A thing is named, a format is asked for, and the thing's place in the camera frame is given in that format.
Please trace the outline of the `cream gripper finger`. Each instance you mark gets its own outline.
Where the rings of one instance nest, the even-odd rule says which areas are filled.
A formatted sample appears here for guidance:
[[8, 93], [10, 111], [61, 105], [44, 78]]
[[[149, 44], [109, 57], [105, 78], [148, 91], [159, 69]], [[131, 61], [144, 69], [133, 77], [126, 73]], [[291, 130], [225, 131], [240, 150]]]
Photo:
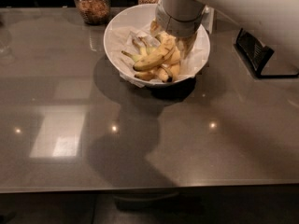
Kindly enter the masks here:
[[197, 34], [193, 34], [188, 37], [177, 37], [176, 45], [178, 50], [180, 51], [180, 55], [182, 59], [185, 59], [189, 53], [192, 51], [193, 45], [195, 43]]
[[153, 37], [157, 37], [157, 36], [159, 36], [159, 35], [163, 35], [163, 34], [164, 34], [164, 29], [163, 29], [163, 27], [162, 27], [156, 20], [153, 20], [153, 21], [150, 23], [149, 31], [150, 31], [150, 34], [151, 34]]

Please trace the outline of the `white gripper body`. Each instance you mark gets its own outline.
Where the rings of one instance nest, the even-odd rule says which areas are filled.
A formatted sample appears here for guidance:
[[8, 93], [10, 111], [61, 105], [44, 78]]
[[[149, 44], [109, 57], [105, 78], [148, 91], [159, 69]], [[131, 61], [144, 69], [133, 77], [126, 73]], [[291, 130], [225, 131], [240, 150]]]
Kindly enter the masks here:
[[155, 18], [164, 31], [174, 37], [194, 35], [202, 21], [206, 5], [196, 0], [160, 0]]

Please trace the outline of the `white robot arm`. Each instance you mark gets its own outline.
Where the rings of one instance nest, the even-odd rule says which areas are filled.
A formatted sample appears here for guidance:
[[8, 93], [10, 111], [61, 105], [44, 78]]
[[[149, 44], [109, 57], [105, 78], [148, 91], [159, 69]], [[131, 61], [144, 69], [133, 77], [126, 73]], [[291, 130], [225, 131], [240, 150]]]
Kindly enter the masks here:
[[214, 8], [299, 66], [299, 0], [160, 0], [156, 21], [170, 35], [189, 37], [198, 29], [205, 7]]

